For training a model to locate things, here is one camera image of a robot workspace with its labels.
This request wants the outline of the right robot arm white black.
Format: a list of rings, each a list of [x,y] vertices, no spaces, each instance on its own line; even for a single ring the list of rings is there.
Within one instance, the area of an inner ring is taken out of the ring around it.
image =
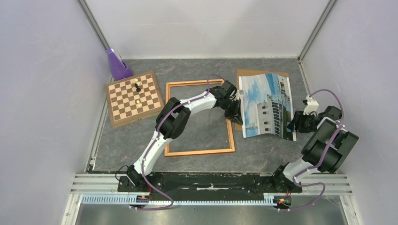
[[[281,165],[270,177],[271,187],[277,192],[300,192],[301,180],[313,173],[334,173],[346,160],[359,137],[340,124],[343,112],[328,106],[316,115],[297,111],[287,126],[298,133],[313,133],[295,162]]]

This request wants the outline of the wooden picture frame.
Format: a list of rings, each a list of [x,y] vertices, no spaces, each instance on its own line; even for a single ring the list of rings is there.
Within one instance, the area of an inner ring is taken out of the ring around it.
[[[180,82],[168,82],[166,83],[166,99],[171,98],[171,88],[173,87],[184,87],[184,86],[199,86],[207,85],[207,80],[196,80],[196,81],[180,81]],[[213,150],[193,150],[193,151],[181,151],[171,152],[170,144],[164,149],[164,156],[166,157],[182,157],[182,156],[195,156],[195,155],[208,155],[208,154],[220,154],[220,153],[233,153],[235,152],[235,144],[232,131],[232,122],[226,119],[227,134],[229,147],[226,149],[213,149]]]

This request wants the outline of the building and sky photo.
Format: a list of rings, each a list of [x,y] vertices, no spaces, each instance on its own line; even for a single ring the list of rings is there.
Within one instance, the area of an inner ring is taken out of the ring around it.
[[[289,77],[263,73],[238,78],[242,132],[244,138],[275,135],[296,141],[296,132],[287,128],[294,111]]]

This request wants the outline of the brown cardboard backing board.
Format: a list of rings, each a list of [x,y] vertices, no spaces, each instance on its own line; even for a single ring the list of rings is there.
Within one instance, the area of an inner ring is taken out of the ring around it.
[[[261,134],[280,136],[275,131],[275,120],[282,120],[286,112],[286,97],[291,97],[289,75],[257,70],[237,70],[237,88],[244,91],[242,97],[243,125],[235,124],[235,130],[243,137]]]

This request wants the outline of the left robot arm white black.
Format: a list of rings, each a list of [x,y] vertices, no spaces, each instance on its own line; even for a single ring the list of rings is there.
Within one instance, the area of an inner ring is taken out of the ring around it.
[[[145,176],[152,172],[154,163],[166,146],[182,134],[190,116],[219,107],[224,110],[225,118],[242,125],[240,102],[237,87],[227,80],[188,99],[170,98],[156,118],[155,131],[149,144],[140,158],[128,167],[129,185],[136,191],[146,188]]]

